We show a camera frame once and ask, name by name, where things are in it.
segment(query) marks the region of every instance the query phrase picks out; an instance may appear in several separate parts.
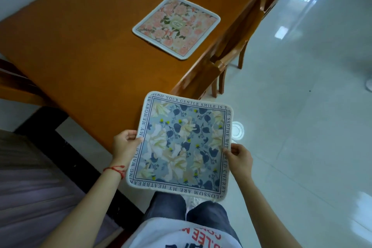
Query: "floral pattern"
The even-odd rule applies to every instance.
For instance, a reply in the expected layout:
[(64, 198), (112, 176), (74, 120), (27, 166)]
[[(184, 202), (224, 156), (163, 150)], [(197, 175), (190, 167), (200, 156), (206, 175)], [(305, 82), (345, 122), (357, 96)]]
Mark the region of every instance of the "floral pattern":
[(169, 0), (137, 31), (185, 56), (216, 20), (180, 0)]
[(135, 177), (218, 192), (225, 115), (154, 98)]

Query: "floral mat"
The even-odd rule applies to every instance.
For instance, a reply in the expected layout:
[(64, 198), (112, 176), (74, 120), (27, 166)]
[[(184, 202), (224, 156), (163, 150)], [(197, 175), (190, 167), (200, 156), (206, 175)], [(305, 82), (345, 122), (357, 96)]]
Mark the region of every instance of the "floral mat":
[(144, 101), (128, 184), (220, 201), (228, 183), (231, 107), (150, 92)]
[(186, 59), (219, 23), (218, 15), (186, 0), (164, 0), (133, 32)]

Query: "person's left arm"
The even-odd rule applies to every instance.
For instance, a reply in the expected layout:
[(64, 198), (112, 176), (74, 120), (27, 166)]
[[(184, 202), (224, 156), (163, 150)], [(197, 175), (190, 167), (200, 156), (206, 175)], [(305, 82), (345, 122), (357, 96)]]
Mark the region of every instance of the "person's left arm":
[[(112, 166), (128, 169), (143, 138), (136, 130), (125, 130), (114, 137)], [(51, 232), (40, 246), (53, 248), (93, 247), (103, 218), (121, 180), (121, 174), (105, 170), (75, 209)]]

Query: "white t-shirt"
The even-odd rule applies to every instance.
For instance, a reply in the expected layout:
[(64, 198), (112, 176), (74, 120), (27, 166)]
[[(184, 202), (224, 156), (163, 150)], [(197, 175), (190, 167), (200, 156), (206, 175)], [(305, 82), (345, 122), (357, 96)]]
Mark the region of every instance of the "white t-shirt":
[(230, 234), (184, 220), (152, 218), (122, 248), (240, 248)]

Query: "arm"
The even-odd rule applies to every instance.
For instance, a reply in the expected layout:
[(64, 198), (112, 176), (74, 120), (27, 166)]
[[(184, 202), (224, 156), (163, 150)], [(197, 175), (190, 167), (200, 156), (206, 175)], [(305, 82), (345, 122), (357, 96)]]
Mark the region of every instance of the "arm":
[(301, 248), (292, 234), (274, 213), (252, 177), (251, 153), (241, 144), (231, 144), (231, 151), (224, 149), (230, 171), (239, 185), (254, 229), (262, 248)]
[[(128, 168), (137, 146), (137, 131), (125, 130), (114, 137), (112, 166)], [(51, 232), (41, 245), (44, 247), (93, 247), (103, 218), (118, 188), (121, 175), (105, 170), (75, 209)]]

